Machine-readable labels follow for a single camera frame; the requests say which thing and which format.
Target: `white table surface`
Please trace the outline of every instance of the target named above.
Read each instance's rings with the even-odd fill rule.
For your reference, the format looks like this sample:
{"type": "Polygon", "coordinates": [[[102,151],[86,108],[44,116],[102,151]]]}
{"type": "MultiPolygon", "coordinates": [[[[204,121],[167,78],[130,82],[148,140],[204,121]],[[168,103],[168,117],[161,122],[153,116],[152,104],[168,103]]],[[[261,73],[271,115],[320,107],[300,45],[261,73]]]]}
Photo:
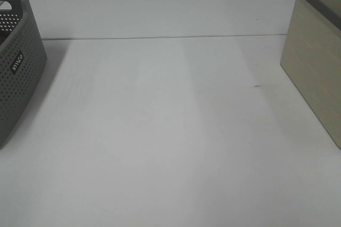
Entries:
{"type": "Polygon", "coordinates": [[[286,34],[295,0],[30,0],[44,38],[286,34]]]}
{"type": "Polygon", "coordinates": [[[336,227],[341,151],[285,36],[61,40],[0,150],[0,226],[336,227]]]}

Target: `basket logo text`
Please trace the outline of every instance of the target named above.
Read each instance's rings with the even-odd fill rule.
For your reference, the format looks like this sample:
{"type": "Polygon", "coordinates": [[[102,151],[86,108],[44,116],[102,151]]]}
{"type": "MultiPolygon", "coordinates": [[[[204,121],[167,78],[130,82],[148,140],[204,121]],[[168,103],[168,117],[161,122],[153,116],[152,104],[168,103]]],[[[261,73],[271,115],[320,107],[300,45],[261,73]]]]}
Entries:
{"type": "Polygon", "coordinates": [[[23,54],[20,50],[19,53],[17,54],[17,57],[14,59],[13,63],[10,66],[10,70],[13,74],[15,74],[18,71],[20,65],[22,64],[22,62],[24,60],[24,58],[25,57],[23,56],[23,54]]]}

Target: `storage basket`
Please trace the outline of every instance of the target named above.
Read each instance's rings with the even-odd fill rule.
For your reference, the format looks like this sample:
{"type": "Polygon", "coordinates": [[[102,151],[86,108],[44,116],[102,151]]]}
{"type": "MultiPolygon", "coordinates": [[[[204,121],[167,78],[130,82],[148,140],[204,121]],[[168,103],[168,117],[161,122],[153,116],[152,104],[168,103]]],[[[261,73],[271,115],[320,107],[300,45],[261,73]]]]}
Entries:
{"type": "Polygon", "coordinates": [[[296,0],[281,65],[341,148],[341,0],[296,0]]]}
{"type": "Polygon", "coordinates": [[[46,53],[28,0],[0,0],[0,146],[28,104],[44,70],[46,53]]]}

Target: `gray plastic basket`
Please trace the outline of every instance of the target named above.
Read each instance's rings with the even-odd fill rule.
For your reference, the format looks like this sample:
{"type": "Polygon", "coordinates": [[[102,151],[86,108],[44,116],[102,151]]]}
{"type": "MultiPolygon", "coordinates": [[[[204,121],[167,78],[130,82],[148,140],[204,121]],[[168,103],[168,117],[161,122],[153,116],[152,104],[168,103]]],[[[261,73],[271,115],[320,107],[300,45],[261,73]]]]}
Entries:
{"type": "Polygon", "coordinates": [[[28,0],[0,10],[0,147],[19,120],[40,80],[46,53],[28,0]]]}

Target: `basket handle hole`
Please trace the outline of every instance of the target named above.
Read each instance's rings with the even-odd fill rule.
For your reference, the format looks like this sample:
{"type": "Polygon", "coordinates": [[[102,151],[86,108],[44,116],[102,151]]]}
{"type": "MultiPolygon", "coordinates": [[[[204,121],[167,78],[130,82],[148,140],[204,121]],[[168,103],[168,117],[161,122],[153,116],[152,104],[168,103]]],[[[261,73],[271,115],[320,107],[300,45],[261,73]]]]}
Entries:
{"type": "Polygon", "coordinates": [[[9,2],[0,2],[0,10],[12,10],[12,5],[9,2]]]}

